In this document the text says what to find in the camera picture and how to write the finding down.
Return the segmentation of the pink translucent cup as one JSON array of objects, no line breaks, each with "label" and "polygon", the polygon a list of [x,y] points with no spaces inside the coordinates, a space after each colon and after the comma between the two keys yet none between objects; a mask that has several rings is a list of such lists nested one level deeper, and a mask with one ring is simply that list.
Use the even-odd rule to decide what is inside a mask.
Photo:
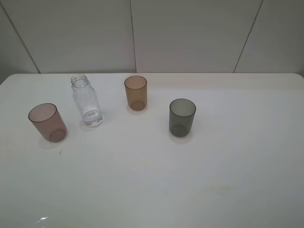
[{"label": "pink translucent cup", "polygon": [[52,103],[39,104],[32,108],[28,119],[36,127],[42,137],[53,143],[63,140],[67,135],[64,124],[57,107]]}]

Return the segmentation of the clear plastic water bottle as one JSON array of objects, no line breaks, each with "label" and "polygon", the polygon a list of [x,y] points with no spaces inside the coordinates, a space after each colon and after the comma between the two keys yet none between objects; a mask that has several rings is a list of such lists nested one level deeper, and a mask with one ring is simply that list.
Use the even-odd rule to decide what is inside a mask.
[{"label": "clear plastic water bottle", "polygon": [[71,77],[73,98],[80,111],[82,121],[88,127],[97,127],[102,121],[102,112],[95,90],[86,75],[78,74]]}]

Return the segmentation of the orange translucent cup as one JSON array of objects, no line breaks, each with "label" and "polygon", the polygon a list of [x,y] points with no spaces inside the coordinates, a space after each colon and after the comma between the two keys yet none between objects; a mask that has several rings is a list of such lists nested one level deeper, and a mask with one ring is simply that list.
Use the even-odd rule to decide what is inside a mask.
[{"label": "orange translucent cup", "polygon": [[128,106],[141,111],[147,105],[147,80],[143,76],[130,76],[124,81]]}]

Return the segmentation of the grey translucent cup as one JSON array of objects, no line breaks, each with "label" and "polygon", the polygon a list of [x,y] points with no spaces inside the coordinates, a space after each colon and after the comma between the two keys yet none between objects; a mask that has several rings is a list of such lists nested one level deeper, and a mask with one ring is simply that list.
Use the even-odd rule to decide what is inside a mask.
[{"label": "grey translucent cup", "polygon": [[169,106],[169,130],[176,137],[187,136],[192,127],[195,112],[195,104],[188,99],[179,98],[170,103]]}]

